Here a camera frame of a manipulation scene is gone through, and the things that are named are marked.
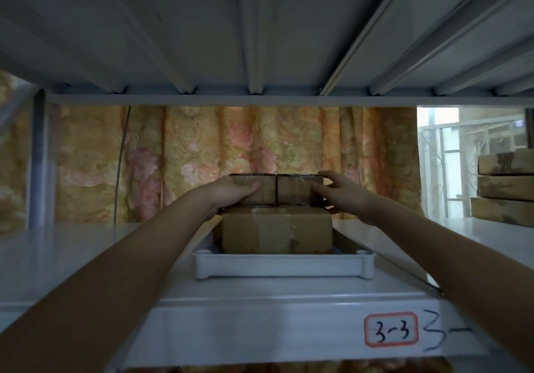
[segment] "person's right arm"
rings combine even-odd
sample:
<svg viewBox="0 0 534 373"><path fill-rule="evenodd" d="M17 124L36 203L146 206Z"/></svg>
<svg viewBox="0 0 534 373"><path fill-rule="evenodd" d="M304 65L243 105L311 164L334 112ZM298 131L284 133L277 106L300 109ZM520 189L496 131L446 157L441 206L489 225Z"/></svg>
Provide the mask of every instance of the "person's right arm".
<svg viewBox="0 0 534 373"><path fill-rule="evenodd" d="M534 270L334 171L320 174L333 182L313 187L334 206L330 212L347 212L380 228L450 301L534 371Z"/></svg>

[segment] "large cardboard box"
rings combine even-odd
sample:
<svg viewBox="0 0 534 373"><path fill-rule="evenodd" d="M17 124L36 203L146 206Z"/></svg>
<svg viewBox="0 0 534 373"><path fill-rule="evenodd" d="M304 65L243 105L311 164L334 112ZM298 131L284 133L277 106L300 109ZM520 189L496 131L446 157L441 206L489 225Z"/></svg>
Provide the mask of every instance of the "large cardboard box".
<svg viewBox="0 0 534 373"><path fill-rule="evenodd" d="M534 201L534 176L479 176L477 183L481 197Z"/></svg>
<svg viewBox="0 0 534 373"><path fill-rule="evenodd" d="M332 251L332 216L324 208L229 208L222 217L225 253Z"/></svg>
<svg viewBox="0 0 534 373"><path fill-rule="evenodd" d="M312 183L322 184L321 175L277 175L277 203L280 206L324 206L323 197L311 189Z"/></svg>
<svg viewBox="0 0 534 373"><path fill-rule="evenodd" d="M534 175L534 149L480 155L480 175Z"/></svg>
<svg viewBox="0 0 534 373"><path fill-rule="evenodd" d="M250 196L239 201L244 206L275 206L276 175L270 173L232 173L230 177L236 184L259 182L259 188Z"/></svg>
<svg viewBox="0 0 534 373"><path fill-rule="evenodd" d="M534 202L473 197L471 215L483 220L534 227Z"/></svg>

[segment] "hand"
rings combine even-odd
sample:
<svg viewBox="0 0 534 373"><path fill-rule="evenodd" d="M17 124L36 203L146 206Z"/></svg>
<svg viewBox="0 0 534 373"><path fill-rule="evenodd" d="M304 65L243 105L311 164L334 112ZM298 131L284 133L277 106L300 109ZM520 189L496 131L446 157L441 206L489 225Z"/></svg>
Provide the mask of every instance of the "hand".
<svg viewBox="0 0 534 373"><path fill-rule="evenodd" d="M383 196L364 189L335 171L321 171L319 175L332 181L329 185L314 183L312 186L315 192L328 201L328 205L334 206L328 209L331 214L342 212L353 214L366 224L374 225L373 215L380 202L385 199Z"/></svg>
<svg viewBox="0 0 534 373"><path fill-rule="evenodd" d="M230 176L223 176L214 182L198 186L191 190L203 196L210 205L210 217L212 218L220 208L225 208L237 203L244 197L254 193L259 188L259 182L237 185Z"/></svg>

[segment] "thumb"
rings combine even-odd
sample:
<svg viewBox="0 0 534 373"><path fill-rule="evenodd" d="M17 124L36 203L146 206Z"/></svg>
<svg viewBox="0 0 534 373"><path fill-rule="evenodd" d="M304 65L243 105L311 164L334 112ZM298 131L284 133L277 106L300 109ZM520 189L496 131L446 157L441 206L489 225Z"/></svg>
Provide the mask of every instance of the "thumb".
<svg viewBox="0 0 534 373"><path fill-rule="evenodd" d="M311 188L327 200L332 198L332 189L325 184L313 183Z"/></svg>
<svg viewBox="0 0 534 373"><path fill-rule="evenodd" d="M249 196L250 194L254 193L259 188L259 182L255 181L249 184L242 184L239 187L239 191L241 193L241 197Z"/></svg>

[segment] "red bordered label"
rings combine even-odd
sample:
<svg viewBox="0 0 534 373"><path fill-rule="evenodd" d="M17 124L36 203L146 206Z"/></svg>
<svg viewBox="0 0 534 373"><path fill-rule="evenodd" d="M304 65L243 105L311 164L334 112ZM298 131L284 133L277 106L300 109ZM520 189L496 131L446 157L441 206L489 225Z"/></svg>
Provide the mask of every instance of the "red bordered label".
<svg viewBox="0 0 534 373"><path fill-rule="evenodd" d="M371 348L408 346L419 341L414 313L370 314L364 320L365 344Z"/></svg>

